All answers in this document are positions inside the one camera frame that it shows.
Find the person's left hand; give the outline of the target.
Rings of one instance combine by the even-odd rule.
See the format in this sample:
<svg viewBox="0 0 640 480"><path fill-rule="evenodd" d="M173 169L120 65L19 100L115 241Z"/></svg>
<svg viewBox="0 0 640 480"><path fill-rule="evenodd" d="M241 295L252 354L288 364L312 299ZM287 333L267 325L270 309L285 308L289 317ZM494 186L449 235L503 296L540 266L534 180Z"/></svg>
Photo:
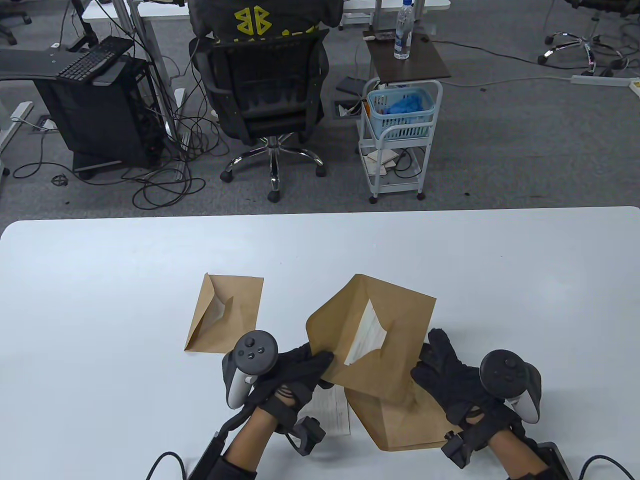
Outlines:
<svg viewBox="0 0 640 480"><path fill-rule="evenodd" d="M275 432L288 434L298 422L298 414L313 399L317 386L329 389L331 382L322 380L334 361L333 352L313 354L309 343L278 355L274 367L258 377L246 400L277 420Z"/></svg>

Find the person's right hand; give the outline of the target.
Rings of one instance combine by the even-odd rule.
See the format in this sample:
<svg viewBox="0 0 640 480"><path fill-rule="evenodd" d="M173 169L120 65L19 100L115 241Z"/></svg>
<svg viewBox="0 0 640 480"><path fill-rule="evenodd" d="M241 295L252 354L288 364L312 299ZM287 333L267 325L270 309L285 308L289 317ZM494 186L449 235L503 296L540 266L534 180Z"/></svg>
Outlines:
<svg viewBox="0 0 640 480"><path fill-rule="evenodd" d="M463 431L485 422L493 430L525 433L522 420L506 406L505 400L484 388L479 368L466 365L458 358L443 329L429 331L410 375L435 399L448 422Z"/></svg>

